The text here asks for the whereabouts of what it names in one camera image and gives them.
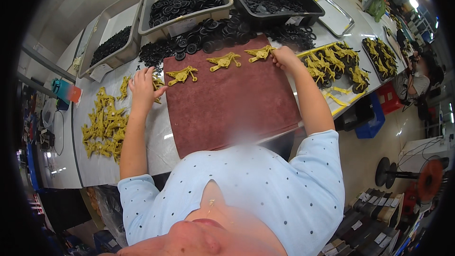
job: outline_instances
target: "black plastic tray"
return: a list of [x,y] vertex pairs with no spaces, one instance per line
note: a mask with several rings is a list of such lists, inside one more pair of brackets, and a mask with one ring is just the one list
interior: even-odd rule
[[255,30],[263,30],[264,28],[282,25],[291,17],[303,17],[299,26],[312,26],[319,17],[325,15],[324,9],[315,0],[299,1],[304,3],[307,12],[281,12],[278,14],[259,15],[251,12],[243,0],[234,0],[234,6],[240,13],[247,16],[251,21],[251,27]]

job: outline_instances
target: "gold necklace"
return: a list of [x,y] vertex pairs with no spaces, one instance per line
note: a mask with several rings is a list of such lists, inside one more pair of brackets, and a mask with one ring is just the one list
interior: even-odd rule
[[[211,200],[208,202],[208,205],[210,206],[210,209],[208,210],[208,213],[207,213],[206,218],[208,218],[208,214],[210,214],[210,211],[213,209],[214,204],[215,204],[215,199],[211,199]],[[227,217],[222,211],[220,211],[219,208],[216,208],[216,209],[218,210],[218,212],[219,212],[220,214],[222,214],[222,215],[229,221],[228,217]]]

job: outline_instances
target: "red stool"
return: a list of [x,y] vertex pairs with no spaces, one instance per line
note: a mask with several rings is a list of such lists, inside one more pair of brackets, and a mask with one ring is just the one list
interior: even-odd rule
[[392,81],[389,81],[379,87],[378,90],[376,90],[376,94],[378,94],[379,102],[381,103],[384,115],[387,115],[404,106],[401,104],[401,101],[395,92]]

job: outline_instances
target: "woman's arm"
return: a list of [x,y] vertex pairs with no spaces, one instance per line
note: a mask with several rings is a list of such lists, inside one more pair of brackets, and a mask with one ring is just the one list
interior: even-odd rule
[[299,97],[300,113],[308,135],[335,130],[333,117],[324,96],[314,83],[304,64],[288,47],[281,47],[270,54],[277,67],[289,71],[294,77]]
[[133,99],[120,154],[120,179],[147,173],[145,120],[155,99],[167,89],[164,86],[153,91],[153,70],[153,67],[143,68],[134,74],[134,82],[132,79],[128,82]]

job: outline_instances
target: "green bag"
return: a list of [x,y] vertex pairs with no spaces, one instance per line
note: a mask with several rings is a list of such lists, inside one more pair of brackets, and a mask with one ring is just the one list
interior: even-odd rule
[[367,9],[367,13],[373,16],[376,22],[379,22],[381,17],[385,14],[384,0],[373,0],[370,7]]

